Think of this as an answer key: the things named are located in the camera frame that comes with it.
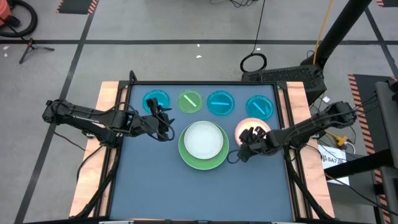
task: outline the concrete floor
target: concrete floor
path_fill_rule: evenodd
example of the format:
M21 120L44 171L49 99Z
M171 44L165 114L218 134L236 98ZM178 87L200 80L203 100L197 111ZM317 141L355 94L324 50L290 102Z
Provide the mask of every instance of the concrete floor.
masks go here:
M67 100L94 107L102 81L125 80L133 69L140 80L239 80L239 63L253 48L246 44L153 44L116 45L85 44L76 70L70 70L88 16L56 14L59 1L26 0L39 15L39 24L32 37L54 40L54 52L31 53L24 64L19 57L25 46L3 44L0 37L0 217L2 223L14 223L27 190L36 160L49 126L41 120L46 100L60 96L64 81L74 74ZM326 26L345 5L335 1ZM269 0L266 2L261 40L316 40L328 1ZM369 7L384 40L398 40L398 13L395 8L381 8L376 2ZM211 5L208 0L100 0L87 40L199 40L254 39L261 2L250 7L234 8L230 3ZM29 19L22 9L15 9L22 20ZM57 40L75 40L57 44ZM363 14L345 40L377 40ZM388 45L394 58L398 46ZM286 42L282 45L258 45L267 55L268 67L298 65L313 45ZM248 68L258 67L253 59ZM349 73L394 76L380 45L341 45L336 48L325 67L326 95L332 101L353 103L348 85ZM365 154L358 124L357 153ZM81 146L85 138L76 129L57 127ZM352 136L352 131L335 131ZM75 190L75 175L83 152L54 136L40 175L30 182L33 195L22 219L25 222L67 218ZM347 205L333 201L336 216L342 220L369 222L373 208Z

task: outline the green plate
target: green plate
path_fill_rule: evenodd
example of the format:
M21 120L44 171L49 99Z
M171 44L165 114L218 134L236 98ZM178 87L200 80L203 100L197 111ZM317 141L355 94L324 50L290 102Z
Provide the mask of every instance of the green plate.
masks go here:
M217 124L215 124L215 125L220 129L221 133L223 133L224 144L223 144L223 147L221 148L221 151L215 157L213 157L211 159L198 159L196 157L193 157L187 151L187 148L185 148L185 145L184 145L184 135L189 126L186 127L182 131L182 134L180 135L180 139L178 140L178 149L180 151L180 155L181 155L182 159L191 167L193 167L195 169L199 169L199 170L210 170L210 169L214 169L215 167L218 167L219 165L221 165L224 162L224 160L226 159L226 156L228 155L228 151L229 151L228 137L227 137L225 131L220 126L218 126Z

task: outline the black floor stripe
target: black floor stripe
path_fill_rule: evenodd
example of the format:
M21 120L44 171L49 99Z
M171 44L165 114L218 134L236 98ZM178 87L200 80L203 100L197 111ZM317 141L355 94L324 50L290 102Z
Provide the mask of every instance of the black floor stripe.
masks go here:
M35 40L36 44L79 44L81 40ZM316 40L258 40L266 45L315 45ZM398 40L385 40L386 45L398 45ZM25 44L23 40L0 40L0 44ZM98 45L161 45L161 44L254 44L254 40L84 40ZM343 40L340 45L381 45L379 40Z
M68 71L68 75L66 77L65 83L63 84L63 88L62 88L62 91L60 94L60 99L65 99L68 94L68 90L69 90L70 84L72 82L72 78L75 74L75 70L76 70L80 55L81 55L81 51L83 50L84 41L87 38L88 30L90 29L90 25L91 25L91 22L93 21L94 14L95 14L95 12L90 14L87 18L85 28L83 29L83 33L81 34L80 41L78 43L78 47L77 47L75 55L73 56L73 59L72 59L72 62L71 62L71 65L70 65L70 68ZM49 127L49 130L47 131L47 134L44 138L44 142L43 142L42 148L40 150L39 156L37 158L35 167L33 169L32 176L30 177L30 181L28 183L24 197L22 198L21 205L19 206L19 209L18 209L16 219L14 221L14 223L16 223L16 224L20 224L20 223L24 222L27 209L29 207L30 201L32 200L32 196L35 191L37 181L40 177L40 173L43 169L45 158L47 157L47 153L50 148L50 144L51 144L51 140L52 140L52 136L55 131L55 128L56 128L56 125L51 124Z
M390 65L392 73L394 74L395 77L398 78L398 68L397 68L397 65L395 63L395 60L394 60L394 58L392 58L390 50L388 49L388 47L387 47L387 45L386 45L386 43L384 41L384 38L381 35L381 32L380 32L379 28L377 27L376 21L374 20L374 18L372 16L372 13L369 10L369 8L365 9L365 14L366 14L366 17L368 17L368 20L369 20L369 22L371 24L371 27L372 27L372 29L374 31L374 34L377 37L377 40L380 41L381 49L383 50L384 56L386 56L387 62Z

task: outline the white bowl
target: white bowl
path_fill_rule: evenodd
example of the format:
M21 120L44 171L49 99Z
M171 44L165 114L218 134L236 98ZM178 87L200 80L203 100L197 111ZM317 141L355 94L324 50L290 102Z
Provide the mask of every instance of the white bowl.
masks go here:
M223 133L209 121L198 121L187 129L184 145L187 151L198 159L211 159L223 147Z

